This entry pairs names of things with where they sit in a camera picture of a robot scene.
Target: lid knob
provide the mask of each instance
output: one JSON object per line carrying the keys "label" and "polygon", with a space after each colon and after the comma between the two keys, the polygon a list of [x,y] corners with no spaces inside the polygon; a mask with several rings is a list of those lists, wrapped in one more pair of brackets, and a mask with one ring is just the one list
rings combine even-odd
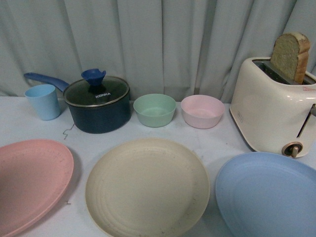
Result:
{"label": "lid knob", "polygon": [[101,85],[102,80],[106,74],[106,71],[101,72],[98,68],[89,69],[81,73],[83,79],[85,79],[90,85]]}

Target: curtain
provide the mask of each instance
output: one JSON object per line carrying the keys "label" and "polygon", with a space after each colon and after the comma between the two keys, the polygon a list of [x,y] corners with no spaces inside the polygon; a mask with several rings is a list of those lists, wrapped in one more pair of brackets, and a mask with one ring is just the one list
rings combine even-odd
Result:
{"label": "curtain", "polygon": [[132,100],[205,94],[229,103],[242,62],[270,56],[285,32],[309,38],[316,74],[315,12],[315,0],[1,0],[0,95],[39,83],[24,73],[72,83],[99,68],[125,79]]}

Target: saucepan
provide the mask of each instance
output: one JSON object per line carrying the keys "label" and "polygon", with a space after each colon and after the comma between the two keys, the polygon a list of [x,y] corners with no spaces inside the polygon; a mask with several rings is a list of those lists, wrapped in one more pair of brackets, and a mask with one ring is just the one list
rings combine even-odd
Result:
{"label": "saucepan", "polygon": [[83,79],[72,84],[37,73],[26,73],[25,78],[52,84],[63,92],[75,125],[87,133],[106,133],[123,126],[131,118],[129,85],[106,72],[89,69]]}

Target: table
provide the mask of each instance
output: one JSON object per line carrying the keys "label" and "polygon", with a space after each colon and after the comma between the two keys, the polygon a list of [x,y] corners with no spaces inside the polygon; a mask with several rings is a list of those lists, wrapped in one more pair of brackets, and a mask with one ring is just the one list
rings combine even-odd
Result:
{"label": "table", "polygon": [[[96,162],[121,143],[146,137],[169,139],[194,151],[207,168],[211,181],[210,201],[202,218],[183,237],[232,237],[222,219],[215,200],[215,180],[220,168],[236,155],[252,152],[225,104],[225,113],[217,126],[196,129],[187,125],[181,115],[180,103],[170,124],[160,128],[142,125],[132,110],[130,121],[123,127],[104,134],[79,130],[69,108],[60,100],[62,114],[51,121],[40,120],[24,97],[0,97],[0,146],[28,139],[52,139],[66,145],[72,152],[75,168],[69,187],[60,201],[43,218],[19,237],[104,237],[90,218],[84,192],[88,176]],[[316,144],[298,160],[316,168]]]}

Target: cream toaster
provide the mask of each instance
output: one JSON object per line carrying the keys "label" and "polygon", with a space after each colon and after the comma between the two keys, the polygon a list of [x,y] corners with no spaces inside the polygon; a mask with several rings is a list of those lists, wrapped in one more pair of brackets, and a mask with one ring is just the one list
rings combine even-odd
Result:
{"label": "cream toaster", "polygon": [[274,68],[270,57],[248,58],[230,112],[255,151],[304,156],[316,139],[316,77],[306,72],[297,84]]}

